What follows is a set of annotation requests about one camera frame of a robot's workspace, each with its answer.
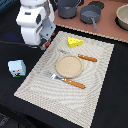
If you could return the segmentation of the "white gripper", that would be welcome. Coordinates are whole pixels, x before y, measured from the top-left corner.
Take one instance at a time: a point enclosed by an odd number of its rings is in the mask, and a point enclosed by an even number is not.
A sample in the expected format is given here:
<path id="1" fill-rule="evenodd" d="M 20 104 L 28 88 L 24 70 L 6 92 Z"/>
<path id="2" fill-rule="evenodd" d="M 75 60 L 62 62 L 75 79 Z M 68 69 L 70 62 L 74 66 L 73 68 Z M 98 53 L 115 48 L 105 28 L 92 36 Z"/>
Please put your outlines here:
<path id="1" fill-rule="evenodd" d="M 16 18 L 17 24 L 21 27 L 21 35 L 26 45 L 45 49 L 45 44 L 53 34 L 56 25 L 53 9 L 47 10 L 44 7 L 27 8 L 20 7 Z"/>

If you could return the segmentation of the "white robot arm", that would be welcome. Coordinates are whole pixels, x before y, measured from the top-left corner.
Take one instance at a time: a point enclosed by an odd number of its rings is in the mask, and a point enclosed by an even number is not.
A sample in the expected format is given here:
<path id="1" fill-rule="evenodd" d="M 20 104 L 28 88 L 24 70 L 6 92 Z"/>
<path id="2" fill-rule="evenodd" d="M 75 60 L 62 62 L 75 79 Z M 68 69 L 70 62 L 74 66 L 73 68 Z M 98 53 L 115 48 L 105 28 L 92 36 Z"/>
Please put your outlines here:
<path id="1" fill-rule="evenodd" d="M 21 27 L 24 42 L 31 47 L 46 49 L 56 25 L 54 11 L 49 0 L 20 0 L 21 7 L 16 18 Z"/>

